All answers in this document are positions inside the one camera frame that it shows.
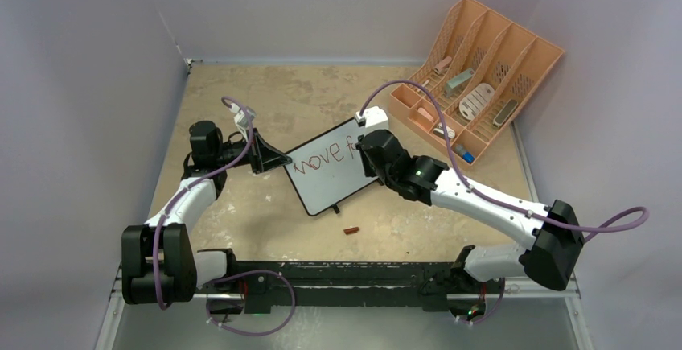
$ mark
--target white wall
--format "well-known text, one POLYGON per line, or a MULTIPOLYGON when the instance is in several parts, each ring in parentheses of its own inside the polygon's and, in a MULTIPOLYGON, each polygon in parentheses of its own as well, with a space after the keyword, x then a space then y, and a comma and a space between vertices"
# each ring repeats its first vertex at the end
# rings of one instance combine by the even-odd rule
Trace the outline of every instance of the white wall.
POLYGON ((92 348, 186 72, 151 0, 0 0, 0 348, 92 348))
POLYGON ((541 0, 530 28, 566 50, 520 118, 541 199, 568 201, 593 226, 651 209, 578 262, 596 348, 679 348, 680 0, 541 0))
MULTIPOLYGON (((156 0, 185 57, 420 64, 458 0, 156 0)), ((539 0, 479 0, 526 23, 539 0)))

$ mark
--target whiteboard black frame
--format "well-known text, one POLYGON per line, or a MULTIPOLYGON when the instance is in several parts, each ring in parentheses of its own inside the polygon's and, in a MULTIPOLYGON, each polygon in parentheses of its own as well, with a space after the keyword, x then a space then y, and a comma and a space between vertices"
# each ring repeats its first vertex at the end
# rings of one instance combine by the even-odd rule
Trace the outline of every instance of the whiteboard black frame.
MULTIPOLYGON (((311 139, 305 141, 305 142, 302 143, 301 145, 295 146, 293 149, 291 149, 291 150, 285 152, 285 154, 286 154, 286 155, 289 155, 289 153, 291 153, 291 152, 293 152, 293 151, 295 151, 295 150, 298 150, 298 149, 304 147, 305 145, 307 145, 307 144, 313 142, 314 140, 316 140, 316 139, 322 137, 323 135, 325 135, 325 134, 327 134, 327 133, 330 133, 330 132, 332 132, 332 131, 338 129, 338 128, 341 127, 341 126, 346 125, 348 122, 354 121, 354 120, 355 120, 354 117, 350 117, 350 118, 348 118, 346 121, 343 121, 343 122, 339 123, 338 125, 336 125, 336 126, 332 127, 331 129, 325 131, 324 133, 318 134, 317 136, 315 136, 315 137, 313 137, 313 138, 311 138, 311 139)), ((301 193, 298 192, 298 188, 296 188, 296 184, 295 184, 294 181, 291 179, 291 175, 289 174, 289 171, 288 171, 287 169, 285 169, 284 171, 286 172, 286 176, 289 177, 289 181, 291 182, 291 186, 294 187, 294 190, 296 191, 296 196, 298 196, 298 199, 301 200, 301 205, 303 206, 303 210, 306 211, 306 214, 307 214, 308 216, 310 216, 310 217, 315 217, 315 216, 317 216, 317 215, 319 215, 319 214, 321 214, 321 213, 323 213, 323 212, 325 212, 325 211, 328 211, 328 210, 330 210, 330 209, 334 209, 335 211, 337 211, 337 213, 339 213, 339 212, 338 212, 338 209, 339 209, 338 205, 339 205, 339 203, 340 203, 341 201, 344 201, 344 200, 347 199, 348 197, 353 196, 355 193, 357 193, 357 192, 359 192, 359 191, 362 191, 362 190, 365 189, 366 187, 368 187, 368 186, 372 185, 373 183, 375 183, 376 180, 378 179, 378 178, 375 177, 375 178, 374 178, 372 181, 370 181, 367 185, 363 185, 362 187, 358 188, 356 191, 354 191, 354 192, 348 194, 348 196, 343 197, 341 200, 336 201, 336 202, 333 203, 333 204, 330 204, 328 207, 324 208, 324 209, 321 210, 320 212, 317 212, 317 213, 315 213, 314 215, 311 215, 310 213, 308 213, 308 209, 306 208, 306 203, 303 202, 303 198, 301 197, 301 193)))

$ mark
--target blue cap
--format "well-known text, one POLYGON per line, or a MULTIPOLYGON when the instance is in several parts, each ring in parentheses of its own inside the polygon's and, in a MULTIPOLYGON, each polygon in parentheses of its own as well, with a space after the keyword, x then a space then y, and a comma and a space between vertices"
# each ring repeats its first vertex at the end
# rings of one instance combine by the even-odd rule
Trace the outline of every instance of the blue cap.
POLYGON ((471 153, 469 153, 468 151, 467 151, 466 153, 464 153, 464 155, 462 156, 462 158, 464 159, 464 161, 467 161, 468 163, 473 163, 473 162, 474 162, 474 156, 471 155, 471 153))

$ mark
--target beige tabletop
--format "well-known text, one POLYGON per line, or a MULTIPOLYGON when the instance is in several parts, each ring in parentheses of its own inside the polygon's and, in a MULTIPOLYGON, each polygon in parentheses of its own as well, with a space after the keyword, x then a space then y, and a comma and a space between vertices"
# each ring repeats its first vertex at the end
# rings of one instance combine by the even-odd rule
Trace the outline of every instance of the beige tabletop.
MULTIPOLYGON (((290 150, 348 119, 368 94, 415 68, 378 66, 237 66, 195 64, 170 140, 152 212, 178 188, 190 151, 188 129, 214 121, 225 134, 236 130, 220 103, 228 95, 252 107, 254 126, 279 150, 290 150)), ((389 88, 374 101, 388 109, 389 88)), ((446 156, 389 116, 391 131, 410 154, 446 156)), ((476 165, 472 179, 529 200, 529 191, 509 126, 476 165)), ((233 248, 242 260, 453 261, 464 245, 511 241, 502 233, 449 210, 403 200, 374 183, 328 210, 306 214, 283 168, 253 175, 243 166, 228 172, 220 198, 191 231, 194 250, 233 248), (359 232, 343 230, 358 226, 359 232)))

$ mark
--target whiteboard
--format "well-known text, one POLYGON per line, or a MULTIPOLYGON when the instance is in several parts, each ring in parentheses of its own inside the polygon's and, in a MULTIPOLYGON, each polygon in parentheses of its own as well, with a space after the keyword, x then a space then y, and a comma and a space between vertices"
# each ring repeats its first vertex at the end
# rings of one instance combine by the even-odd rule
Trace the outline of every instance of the whiteboard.
POLYGON ((284 166, 309 216, 317 216, 366 187, 376 177, 364 176, 355 149, 364 126, 354 118, 287 152, 292 163, 284 166))

